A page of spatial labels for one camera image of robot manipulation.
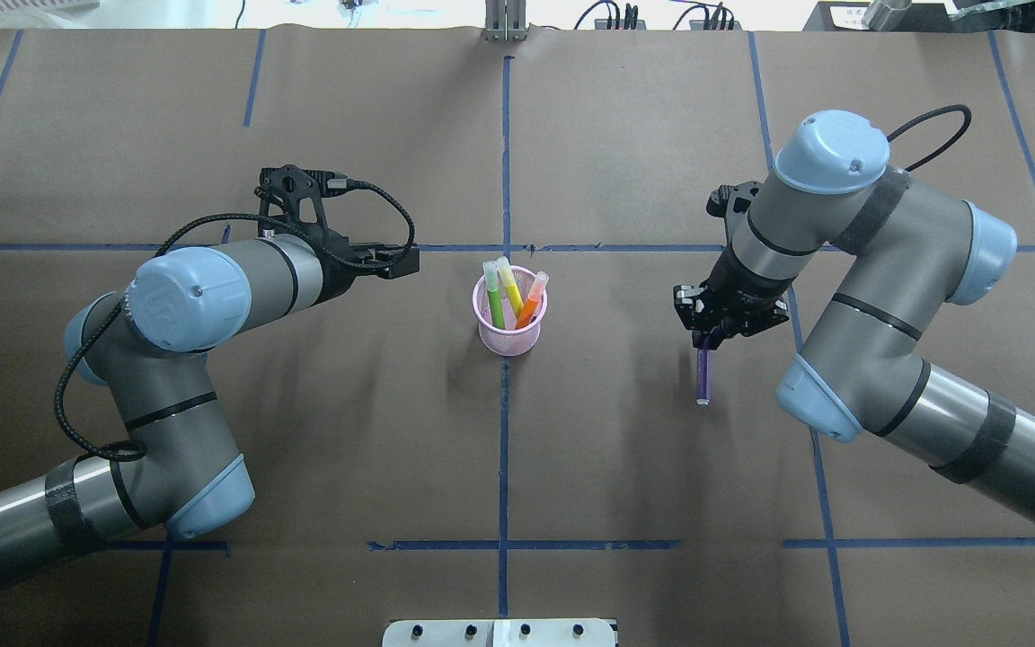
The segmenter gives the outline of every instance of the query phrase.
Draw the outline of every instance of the gray robot arm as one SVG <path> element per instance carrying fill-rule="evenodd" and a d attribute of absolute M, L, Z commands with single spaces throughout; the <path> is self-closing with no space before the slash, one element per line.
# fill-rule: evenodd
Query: gray robot arm
<path fill-rule="evenodd" d="M 763 184 L 711 198 L 730 244 L 674 305 L 693 344 L 716 348 L 785 321 L 779 296 L 822 244 L 854 255 L 777 386 L 781 408 L 841 442 L 870 431 L 1035 521 L 1035 417 L 913 353 L 941 303 L 973 303 L 1001 278 L 1017 237 L 888 158 L 858 115 L 805 119 Z"/>
<path fill-rule="evenodd" d="M 242 514 L 255 489 L 210 384 L 205 352 L 342 295 L 357 275 L 392 278 L 418 270 L 412 225 L 402 247 L 352 245 L 325 226 L 322 198 L 345 193 L 353 180 L 284 167 L 263 169 L 260 184 L 262 211 L 267 201 L 283 205 L 279 224 L 303 236 L 263 226 L 258 238 L 156 257 L 126 290 L 102 295 L 66 328 L 69 357 L 113 321 L 79 373 L 110 386 L 128 445 L 140 454 L 108 460 L 102 455 L 115 451 L 103 447 L 1 492 L 0 589 L 144 528 L 165 524 L 170 536 L 189 539 Z M 314 202 L 317 222 L 301 220 L 296 205 L 303 198 Z M 259 220 L 274 225 L 268 216 Z"/>

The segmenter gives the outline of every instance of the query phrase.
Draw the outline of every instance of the pink basket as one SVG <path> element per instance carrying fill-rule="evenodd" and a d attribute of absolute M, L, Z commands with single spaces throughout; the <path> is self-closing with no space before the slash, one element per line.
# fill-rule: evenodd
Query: pink basket
<path fill-rule="evenodd" d="M 523 295 L 529 294 L 529 287 L 534 284 L 534 273 L 525 267 L 512 266 L 514 271 L 514 282 L 518 282 L 518 290 Z M 549 290 L 541 295 L 541 303 L 537 303 L 534 312 L 534 321 L 529 326 L 518 330 L 502 330 L 495 328 L 493 319 L 490 317 L 490 298 L 485 292 L 485 276 L 477 278 L 476 286 L 473 286 L 473 314 L 477 316 L 477 335 L 481 337 L 481 343 L 485 348 L 493 350 L 505 357 L 521 355 L 523 352 L 534 348 L 537 337 L 541 334 L 541 320 L 545 319 L 545 310 L 550 305 Z M 509 297 L 505 288 L 501 290 L 501 311 L 505 313 L 506 327 L 513 328 L 518 321 L 518 316 L 513 313 L 513 307 L 509 305 Z"/>

